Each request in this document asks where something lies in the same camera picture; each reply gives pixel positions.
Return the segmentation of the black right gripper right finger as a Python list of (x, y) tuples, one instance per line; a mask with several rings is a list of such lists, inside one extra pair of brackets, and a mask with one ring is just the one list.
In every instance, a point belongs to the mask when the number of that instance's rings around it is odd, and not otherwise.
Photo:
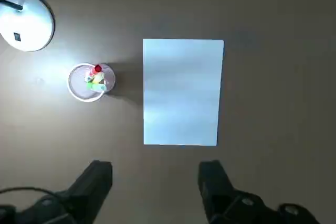
[(234, 188), (218, 160), (200, 162), (198, 187), (208, 223), (318, 223), (301, 205), (273, 210), (258, 195)]

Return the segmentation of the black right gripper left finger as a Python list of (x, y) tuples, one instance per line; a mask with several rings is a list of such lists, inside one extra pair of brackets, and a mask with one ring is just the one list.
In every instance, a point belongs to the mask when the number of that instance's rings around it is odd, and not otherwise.
[(2, 189), (1, 194), (34, 191), (45, 195), (22, 211), (13, 205), (1, 204), (1, 223), (94, 223), (112, 184), (112, 164), (94, 160), (63, 191), (32, 186)]

